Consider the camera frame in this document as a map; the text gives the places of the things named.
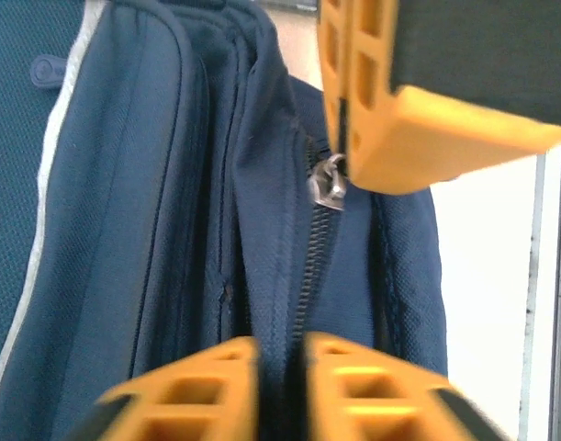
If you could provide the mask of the aluminium table edge profile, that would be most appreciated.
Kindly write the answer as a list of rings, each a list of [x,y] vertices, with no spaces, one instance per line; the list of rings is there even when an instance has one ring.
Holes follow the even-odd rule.
[[[561,147],[536,160],[518,441],[561,441]]]

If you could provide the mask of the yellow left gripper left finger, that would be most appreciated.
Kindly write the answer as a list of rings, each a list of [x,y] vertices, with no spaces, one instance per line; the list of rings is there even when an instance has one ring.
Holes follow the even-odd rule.
[[[108,390],[66,441],[257,441],[258,346],[243,336]]]

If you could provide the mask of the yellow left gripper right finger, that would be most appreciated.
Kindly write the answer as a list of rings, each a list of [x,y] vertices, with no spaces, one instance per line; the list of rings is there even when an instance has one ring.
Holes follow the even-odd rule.
[[[326,333],[305,351],[309,441],[510,441],[444,376]]]

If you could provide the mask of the navy blue backpack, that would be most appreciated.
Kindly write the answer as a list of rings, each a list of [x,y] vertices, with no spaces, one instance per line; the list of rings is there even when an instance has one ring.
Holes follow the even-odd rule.
[[[324,208],[328,155],[250,0],[0,0],[0,441],[240,335],[261,441],[304,441],[307,332],[445,374],[431,193]]]

